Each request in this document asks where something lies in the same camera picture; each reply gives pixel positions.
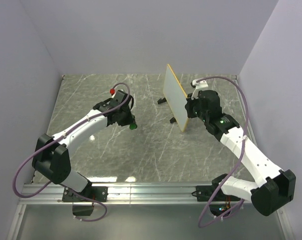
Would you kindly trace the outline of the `green whiteboard eraser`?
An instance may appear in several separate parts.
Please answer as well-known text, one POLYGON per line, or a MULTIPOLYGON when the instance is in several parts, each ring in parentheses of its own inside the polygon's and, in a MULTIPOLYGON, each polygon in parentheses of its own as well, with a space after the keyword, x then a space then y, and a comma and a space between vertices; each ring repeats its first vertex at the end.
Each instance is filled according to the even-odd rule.
POLYGON ((137 124, 134 122, 134 123, 131 123, 130 125, 129 125, 129 129, 130 130, 135 130, 137 128, 137 124))

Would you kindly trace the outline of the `orange framed whiteboard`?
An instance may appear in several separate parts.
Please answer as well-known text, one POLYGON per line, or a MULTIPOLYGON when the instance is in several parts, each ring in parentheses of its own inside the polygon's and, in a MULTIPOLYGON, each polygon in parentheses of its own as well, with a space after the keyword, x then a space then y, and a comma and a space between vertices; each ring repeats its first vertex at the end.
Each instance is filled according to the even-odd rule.
POLYGON ((188 116, 185 109, 185 105, 187 103, 187 94, 170 64, 166 65, 163 94, 169 104, 169 107, 176 119, 180 130, 182 132, 185 132, 188 124, 188 116))

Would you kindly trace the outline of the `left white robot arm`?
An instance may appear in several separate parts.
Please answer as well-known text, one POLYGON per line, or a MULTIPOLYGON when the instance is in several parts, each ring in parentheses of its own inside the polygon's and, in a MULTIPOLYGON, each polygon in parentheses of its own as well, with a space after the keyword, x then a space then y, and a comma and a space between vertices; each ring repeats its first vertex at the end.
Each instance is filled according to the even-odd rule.
POLYGON ((135 116, 131 109, 134 98, 123 90, 111 90, 111 97, 97 103, 79 121, 52 136, 43 134, 36 145, 33 168, 50 182, 63 185, 74 191, 75 197, 86 201, 94 197, 92 183, 71 167, 71 156, 91 135, 117 124, 136 129, 135 116))

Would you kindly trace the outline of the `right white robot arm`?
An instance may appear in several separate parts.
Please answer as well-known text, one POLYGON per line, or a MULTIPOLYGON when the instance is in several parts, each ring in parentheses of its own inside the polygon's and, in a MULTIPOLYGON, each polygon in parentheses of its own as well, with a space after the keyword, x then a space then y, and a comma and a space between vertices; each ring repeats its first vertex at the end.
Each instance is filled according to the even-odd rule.
POLYGON ((247 136, 247 126, 222 111, 216 91, 209 90, 207 78, 192 81, 193 93, 186 98, 188 118, 198 118, 206 130, 227 147, 238 162, 230 173, 212 181, 206 208, 214 199, 230 196, 249 201, 263 216, 268 216, 293 200, 296 176, 274 164, 247 136))

